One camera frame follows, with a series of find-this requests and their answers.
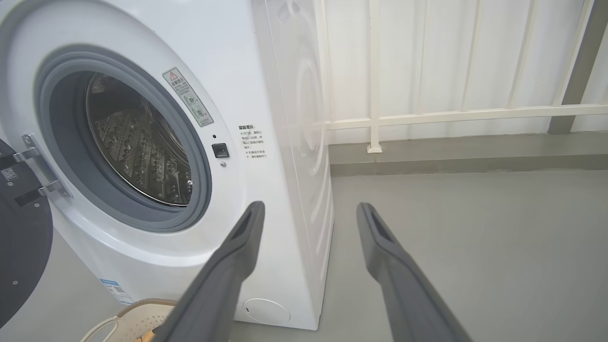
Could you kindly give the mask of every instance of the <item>laundry basket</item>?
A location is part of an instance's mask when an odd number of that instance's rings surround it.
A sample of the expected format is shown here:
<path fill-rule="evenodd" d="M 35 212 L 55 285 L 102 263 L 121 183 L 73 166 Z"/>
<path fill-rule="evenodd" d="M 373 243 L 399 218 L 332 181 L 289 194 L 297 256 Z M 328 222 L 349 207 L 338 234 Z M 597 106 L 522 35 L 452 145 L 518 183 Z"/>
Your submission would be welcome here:
<path fill-rule="evenodd" d="M 136 338 L 160 326 L 169 316 L 177 301 L 168 299 L 144 299 L 135 302 L 91 329 L 80 342 L 88 342 L 104 327 L 114 325 L 103 342 L 133 342 Z"/>

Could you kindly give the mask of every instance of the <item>gray floor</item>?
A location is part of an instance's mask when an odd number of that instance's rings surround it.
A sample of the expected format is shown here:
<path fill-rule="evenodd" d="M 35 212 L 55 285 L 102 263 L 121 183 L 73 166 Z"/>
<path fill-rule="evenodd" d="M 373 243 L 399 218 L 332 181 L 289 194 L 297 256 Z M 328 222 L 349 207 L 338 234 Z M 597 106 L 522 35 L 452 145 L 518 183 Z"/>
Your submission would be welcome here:
<path fill-rule="evenodd" d="M 392 341 L 355 225 L 376 206 L 475 341 L 604 341 L 608 172 L 334 178 L 336 223 L 317 332 L 235 323 L 232 342 Z M 0 341 L 78 341 L 121 305 L 56 237 Z"/>

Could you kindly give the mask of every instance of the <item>white washing machine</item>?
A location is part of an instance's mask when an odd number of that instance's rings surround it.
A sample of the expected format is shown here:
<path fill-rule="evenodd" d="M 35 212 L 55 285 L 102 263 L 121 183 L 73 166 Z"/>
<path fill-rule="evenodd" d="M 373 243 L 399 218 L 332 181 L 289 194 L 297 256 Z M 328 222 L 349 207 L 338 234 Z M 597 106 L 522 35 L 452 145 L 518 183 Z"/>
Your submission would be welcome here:
<path fill-rule="evenodd" d="M 315 17 L 312 0 L 0 1 L 0 138 L 38 155 L 54 227 L 120 302 L 178 299 L 261 200 L 235 319 L 317 329 L 334 213 Z"/>

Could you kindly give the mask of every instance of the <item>washing machine door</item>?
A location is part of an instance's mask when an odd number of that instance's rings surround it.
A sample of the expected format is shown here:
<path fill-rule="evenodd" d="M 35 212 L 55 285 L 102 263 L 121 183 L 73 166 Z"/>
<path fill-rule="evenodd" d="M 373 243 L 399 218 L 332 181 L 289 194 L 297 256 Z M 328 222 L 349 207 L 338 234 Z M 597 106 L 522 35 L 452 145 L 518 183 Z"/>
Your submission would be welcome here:
<path fill-rule="evenodd" d="M 32 294 L 49 260 L 53 222 L 46 192 L 25 159 L 0 140 L 0 328 Z"/>

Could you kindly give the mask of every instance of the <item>qr code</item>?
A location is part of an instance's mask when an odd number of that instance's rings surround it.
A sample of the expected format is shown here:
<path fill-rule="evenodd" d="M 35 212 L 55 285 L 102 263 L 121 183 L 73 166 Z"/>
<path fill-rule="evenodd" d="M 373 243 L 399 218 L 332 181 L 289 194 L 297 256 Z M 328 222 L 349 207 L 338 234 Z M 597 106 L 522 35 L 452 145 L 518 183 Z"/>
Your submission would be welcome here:
<path fill-rule="evenodd" d="M 4 175 L 4 178 L 6 178 L 7 181 L 11 181 L 11 180 L 14 180 L 15 178 L 17 178 L 17 174 L 15 173 L 15 171 L 13 171 L 12 168 L 2 170 L 2 174 Z"/>

